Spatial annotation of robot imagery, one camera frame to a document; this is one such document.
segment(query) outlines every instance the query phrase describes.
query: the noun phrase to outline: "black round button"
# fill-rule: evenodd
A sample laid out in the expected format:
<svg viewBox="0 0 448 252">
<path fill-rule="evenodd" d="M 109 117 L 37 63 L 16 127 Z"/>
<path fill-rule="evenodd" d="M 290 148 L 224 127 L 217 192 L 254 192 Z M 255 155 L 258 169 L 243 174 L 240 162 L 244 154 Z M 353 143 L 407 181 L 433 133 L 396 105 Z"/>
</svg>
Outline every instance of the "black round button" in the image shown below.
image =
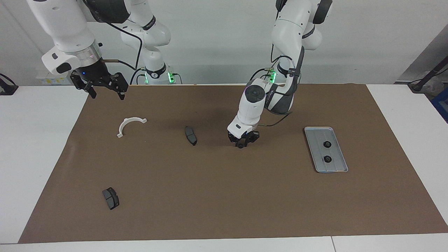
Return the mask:
<svg viewBox="0 0 448 252">
<path fill-rule="evenodd" d="M 323 143 L 323 146 L 324 146 L 325 148 L 330 148 L 330 147 L 332 146 L 332 143 L 330 143 L 330 142 L 328 142 L 328 141 L 325 141 L 325 142 Z"/>
<path fill-rule="evenodd" d="M 330 156 L 324 156 L 323 160 L 325 161 L 325 163 L 331 163 L 331 161 L 333 160 L 332 157 Z"/>
</svg>

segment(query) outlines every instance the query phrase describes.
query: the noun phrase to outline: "black pole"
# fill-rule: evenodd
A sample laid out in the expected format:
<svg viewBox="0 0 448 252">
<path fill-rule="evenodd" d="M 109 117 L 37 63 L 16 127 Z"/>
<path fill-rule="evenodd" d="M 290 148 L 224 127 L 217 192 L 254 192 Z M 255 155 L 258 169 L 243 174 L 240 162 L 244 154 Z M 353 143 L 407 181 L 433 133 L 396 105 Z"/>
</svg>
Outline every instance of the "black pole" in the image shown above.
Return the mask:
<svg viewBox="0 0 448 252">
<path fill-rule="evenodd" d="M 0 79 L 0 87 L 3 88 L 4 91 L 0 91 L 0 96 L 12 96 L 16 90 L 19 88 L 16 84 L 8 85 L 2 79 Z"/>
<path fill-rule="evenodd" d="M 432 77 L 434 77 L 436 74 L 439 73 L 440 70 L 442 70 L 442 68 L 444 66 L 448 65 L 448 56 L 446 56 L 433 70 L 431 70 L 425 77 L 423 77 L 423 79 L 414 85 L 411 85 L 411 89 L 413 91 L 421 91 L 423 85 L 425 85 Z"/>
</svg>

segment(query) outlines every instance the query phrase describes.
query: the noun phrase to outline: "white plastic arc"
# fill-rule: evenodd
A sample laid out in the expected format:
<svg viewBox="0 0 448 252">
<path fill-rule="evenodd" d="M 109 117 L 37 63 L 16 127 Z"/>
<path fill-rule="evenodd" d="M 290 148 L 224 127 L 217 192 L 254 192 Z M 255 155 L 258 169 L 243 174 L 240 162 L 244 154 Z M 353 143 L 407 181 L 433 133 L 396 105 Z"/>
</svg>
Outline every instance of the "white plastic arc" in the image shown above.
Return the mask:
<svg viewBox="0 0 448 252">
<path fill-rule="evenodd" d="M 116 135 L 118 138 L 123 137 L 123 128 L 130 122 L 141 122 L 145 123 L 147 122 L 146 118 L 141 119 L 139 117 L 132 117 L 132 118 L 125 118 L 123 122 L 120 124 L 120 128 L 118 129 L 118 135 Z"/>
</svg>

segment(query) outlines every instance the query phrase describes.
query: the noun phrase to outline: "metal tray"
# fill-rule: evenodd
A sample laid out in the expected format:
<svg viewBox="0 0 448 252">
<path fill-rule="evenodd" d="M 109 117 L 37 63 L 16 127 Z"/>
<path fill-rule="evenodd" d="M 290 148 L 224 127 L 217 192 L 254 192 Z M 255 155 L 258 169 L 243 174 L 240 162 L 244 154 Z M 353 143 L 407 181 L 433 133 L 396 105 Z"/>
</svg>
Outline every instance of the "metal tray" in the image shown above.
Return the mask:
<svg viewBox="0 0 448 252">
<path fill-rule="evenodd" d="M 317 172 L 338 173 L 349 171 L 331 127 L 306 127 L 305 135 Z"/>
</svg>

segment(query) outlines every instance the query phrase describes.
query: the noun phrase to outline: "brown mat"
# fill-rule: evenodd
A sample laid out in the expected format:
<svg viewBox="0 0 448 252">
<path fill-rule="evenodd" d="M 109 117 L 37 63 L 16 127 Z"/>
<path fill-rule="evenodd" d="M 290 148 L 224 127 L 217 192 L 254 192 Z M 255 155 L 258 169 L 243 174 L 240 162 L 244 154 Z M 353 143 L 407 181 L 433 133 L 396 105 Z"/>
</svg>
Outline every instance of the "brown mat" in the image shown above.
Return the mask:
<svg viewBox="0 0 448 252">
<path fill-rule="evenodd" d="M 242 91 L 131 87 L 120 101 L 98 88 L 20 243 L 448 232 L 366 86 L 301 85 L 294 113 L 241 150 L 226 127 Z M 119 139 L 126 117 L 148 122 Z M 278 119 L 265 111 L 261 123 Z M 316 173 L 306 126 L 334 128 L 348 173 Z M 112 211 L 108 187 L 121 203 Z"/>
</svg>

